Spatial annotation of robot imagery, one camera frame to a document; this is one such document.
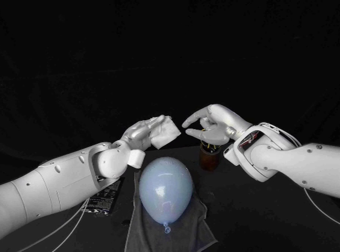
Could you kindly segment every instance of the white cable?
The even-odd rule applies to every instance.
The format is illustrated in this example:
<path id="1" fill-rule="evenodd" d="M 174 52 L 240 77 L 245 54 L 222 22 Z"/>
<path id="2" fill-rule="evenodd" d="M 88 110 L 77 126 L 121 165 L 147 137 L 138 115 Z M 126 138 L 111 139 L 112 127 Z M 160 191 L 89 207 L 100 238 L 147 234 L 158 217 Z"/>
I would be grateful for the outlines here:
<path id="1" fill-rule="evenodd" d="M 286 135 L 286 137 L 289 137 L 292 140 L 295 140 L 295 142 L 297 142 L 295 146 L 297 146 L 297 147 L 301 147 L 301 144 L 299 144 L 298 140 L 295 139 L 295 137 L 294 137 L 291 134 L 288 134 L 284 130 L 281 130 L 281 129 L 278 129 L 278 130 Z M 322 214 L 333 222 L 335 222 L 335 223 L 340 225 L 340 222 L 335 221 L 335 220 L 322 212 L 322 210 L 321 210 L 321 209 L 318 208 L 318 206 L 315 205 L 314 201 L 311 200 L 311 197 L 309 197 L 309 195 L 308 195 L 308 192 L 307 192 L 307 189 L 305 189 L 305 188 L 304 188 L 304 193 L 305 193 L 305 195 L 307 195 L 307 197 L 308 197 L 308 199 L 309 199 L 312 205 L 315 206 L 315 208 L 317 208 L 318 211 L 321 212 L 321 214 Z"/>
<path id="2" fill-rule="evenodd" d="M 83 209 L 82 214 L 80 214 L 80 218 L 82 218 L 82 215 L 83 215 L 83 213 L 85 213 L 86 206 L 88 206 L 88 199 L 86 199 L 85 209 Z M 70 234 L 72 234 L 72 232 L 73 232 L 75 228 L 76 228 L 76 227 L 77 227 L 77 225 L 79 225 L 80 218 L 79 218 L 79 220 L 77 220 L 77 223 L 76 223 L 76 225 L 75 225 L 75 227 L 73 227 L 73 229 L 72 229 L 72 231 L 70 231 L 70 233 L 69 233 L 69 235 L 67 235 L 66 239 L 69 238 L 69 236 L 70 236 Z M 57 250 L 57 248 L 60 247 L 60 245 L 63 244 L 63 242 L 57 245 L 57 247 L 51 250 L 51 252 L 54 252 L 54 251 Z"/>
<path id="3" fill-rule="evenodd" d="M 88 204 L 88 199 L 85 200 L 79 210 L 76 211 L 76 213 L 73 214 L 72 218 L 62 224 L 62 226 L 50 233 L 47 234 L 39 241 L 36 241 L 34 243 L 31 243 L 28 246 L 26 246 L 23 249 L 20 249 L 17 252 L 24 251 L 26 249 L 28 249 L 30 247 L 33 247 L 39 242 L 41 242 L 44 239 L 47 239 L 60 229 L 62 227 L 69 223 L 69 221 L 73 219 L 73 217 L 76 216 L 76 214 L 79 213 L 82 207 L 85 206 L 86 208 L 86 204 Z"/>

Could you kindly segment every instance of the white balloon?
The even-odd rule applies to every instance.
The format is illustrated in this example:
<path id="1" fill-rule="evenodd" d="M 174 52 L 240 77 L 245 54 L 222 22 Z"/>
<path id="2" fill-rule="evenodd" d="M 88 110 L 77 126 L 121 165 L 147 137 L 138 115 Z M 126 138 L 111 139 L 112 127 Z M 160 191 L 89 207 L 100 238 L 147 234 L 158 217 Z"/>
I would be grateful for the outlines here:
<path id="1" fill-rule="evenodd" d="M 148 215 L 165 227 L 181 216 L 193 194 L 193 180 L 184 164 L 160 157 L 145 167 L 139 179 L 139 198 Z"/>

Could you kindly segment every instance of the dark table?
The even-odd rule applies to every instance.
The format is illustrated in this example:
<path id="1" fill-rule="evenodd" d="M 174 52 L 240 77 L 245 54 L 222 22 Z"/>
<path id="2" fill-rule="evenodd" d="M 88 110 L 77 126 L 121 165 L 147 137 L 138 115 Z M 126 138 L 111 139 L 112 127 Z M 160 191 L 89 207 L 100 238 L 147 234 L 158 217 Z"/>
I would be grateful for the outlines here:
<path id="1" fill-rule="evenodd" d="M 315 209 L 302 189 L 281 174 L 263 183 L 222 158 L 213 172 L 199 167 L 199 147 L 145 152 L 142 168 L 158 157 L 178 159 L 188 168 L 196 191 L 207 206 L 206 223 L 217 243 L 204 251 L 340 251 L 340 226 Z M 126 168 L 111 216 L 85 213 L 69 239 L 56 251 L 124 251 L 134 209 L 134 172 Z M 331 199 L 309 192 L 322 211 L 340 222 Z M 79 206 L 28 223 L 0 240 L 0 251 L 17 251 L 44 237 L 70 218 Z M 79 215 L 60 231 L 26 251 L 51 251 L 69 234 Z"/>

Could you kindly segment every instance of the white napkin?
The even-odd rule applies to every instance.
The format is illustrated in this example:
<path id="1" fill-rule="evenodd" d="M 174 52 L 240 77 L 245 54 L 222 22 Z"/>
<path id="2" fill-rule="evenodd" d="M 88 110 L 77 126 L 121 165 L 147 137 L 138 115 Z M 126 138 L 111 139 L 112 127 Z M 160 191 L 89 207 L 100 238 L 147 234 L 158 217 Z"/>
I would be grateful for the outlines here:
<path id="1" fill-rule="evenodd" d="M 180 135 L 180 131 L 171 121 L 168 116 L 164 117 L 161 124 L 151 130 L 150 139 L 151 145 L 160 149 L 167 143 L 170 143 L 175 137 Z"/>

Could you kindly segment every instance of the black backdrop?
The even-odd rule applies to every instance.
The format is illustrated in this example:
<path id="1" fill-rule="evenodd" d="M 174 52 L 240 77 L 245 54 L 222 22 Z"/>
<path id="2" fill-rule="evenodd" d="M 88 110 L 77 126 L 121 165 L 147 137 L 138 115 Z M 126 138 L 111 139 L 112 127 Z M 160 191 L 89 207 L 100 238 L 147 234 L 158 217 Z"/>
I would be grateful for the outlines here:
<path id="1" fill-rule="evenodd" d="M 0 1 L 0 183 L 213 103 L 340 146 L 340 1 Z"/>

